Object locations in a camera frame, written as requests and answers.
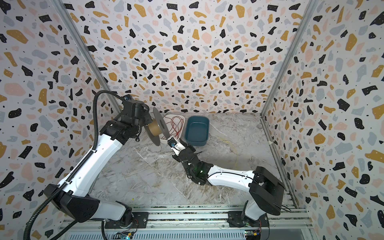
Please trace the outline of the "grey cable spool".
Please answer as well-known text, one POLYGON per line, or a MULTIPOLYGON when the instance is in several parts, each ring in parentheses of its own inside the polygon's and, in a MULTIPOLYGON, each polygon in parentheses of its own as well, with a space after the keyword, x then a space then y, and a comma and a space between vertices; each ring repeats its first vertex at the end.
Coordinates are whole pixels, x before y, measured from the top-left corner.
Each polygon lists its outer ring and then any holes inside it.
POLYGON ((171 136, 167 124, 157 108, 153 108, 154 119, 148 125, 144 125, 146 133, 155 146, 160 146, 162 134, 166 140, 171 136))

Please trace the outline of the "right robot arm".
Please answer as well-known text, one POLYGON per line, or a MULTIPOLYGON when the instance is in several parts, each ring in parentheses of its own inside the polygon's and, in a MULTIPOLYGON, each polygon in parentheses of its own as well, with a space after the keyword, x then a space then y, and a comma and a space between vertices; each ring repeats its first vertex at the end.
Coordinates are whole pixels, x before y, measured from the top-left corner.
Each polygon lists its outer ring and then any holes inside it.
POLYGON ((243 216, 256 221, 264 214, 279 216, 282 211, 284 184, 264 167, 253 171, 230 170, 206 163, 196 149, 182 143, 169 143, 173 158, 183 165, 187 177, 197 185, 224 186, 247 192, 252 200, 245 203, 243 216))

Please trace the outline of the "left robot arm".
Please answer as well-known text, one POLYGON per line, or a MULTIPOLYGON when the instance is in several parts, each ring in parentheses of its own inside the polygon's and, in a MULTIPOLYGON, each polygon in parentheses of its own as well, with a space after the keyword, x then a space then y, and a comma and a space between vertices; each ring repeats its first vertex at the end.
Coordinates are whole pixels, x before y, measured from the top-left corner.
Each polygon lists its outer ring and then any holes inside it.
POLYGON ((142 101, 125 99, 123 111, 108 121, 98 135, 97 143, 59 183, 65 184, 53 204, 78 223, 88 220, 111 220, 118 227, 133 224, 132 208, 116 202, 105 202, 90 196, 94 181, 106 163, 129 140, 138 139, 143 126, 152 122, 150 108, 142 101))

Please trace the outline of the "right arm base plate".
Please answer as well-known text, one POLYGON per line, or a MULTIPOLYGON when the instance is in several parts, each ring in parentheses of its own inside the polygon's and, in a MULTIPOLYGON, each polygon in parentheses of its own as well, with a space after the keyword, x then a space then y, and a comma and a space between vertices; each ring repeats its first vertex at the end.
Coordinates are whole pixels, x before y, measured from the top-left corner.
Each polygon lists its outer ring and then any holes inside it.
POLYGON ((229 226, 231 228, 259 228, 269 226, 266 214, 262 215, 258 220, 252 220, 245 216, 245 213, 243 213, 242 211, 229 211, 227 222, 229 223, 229 226))

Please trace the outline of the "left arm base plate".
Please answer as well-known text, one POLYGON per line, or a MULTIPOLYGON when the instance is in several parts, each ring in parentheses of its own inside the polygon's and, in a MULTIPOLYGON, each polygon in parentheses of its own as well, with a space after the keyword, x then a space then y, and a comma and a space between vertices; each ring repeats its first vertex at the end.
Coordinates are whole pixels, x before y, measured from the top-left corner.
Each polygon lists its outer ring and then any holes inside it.
POLYGON ((105 229, 135 230, 145 229, 149 218, 148 212, 133 212, 124 215, 120 220, 109 220, 105 223, 105 229))

